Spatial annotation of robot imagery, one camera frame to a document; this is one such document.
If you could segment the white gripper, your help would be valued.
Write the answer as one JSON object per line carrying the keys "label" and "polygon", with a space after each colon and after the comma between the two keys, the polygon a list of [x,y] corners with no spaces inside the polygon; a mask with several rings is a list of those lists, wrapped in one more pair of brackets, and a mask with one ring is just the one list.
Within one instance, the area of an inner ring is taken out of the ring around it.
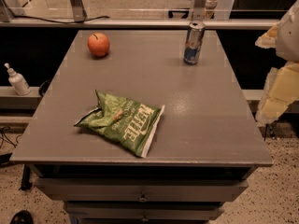
{"label": "white gripper", "polygon": [[271,124],[299,98],[299,0],[282,17],[279,24],[273,25],[259,36],[255,45],[262,49],[276,48],[276,55],[286,61],[277,69],[272,67],[268,73],[263,96],[258,104],[256,120]]}

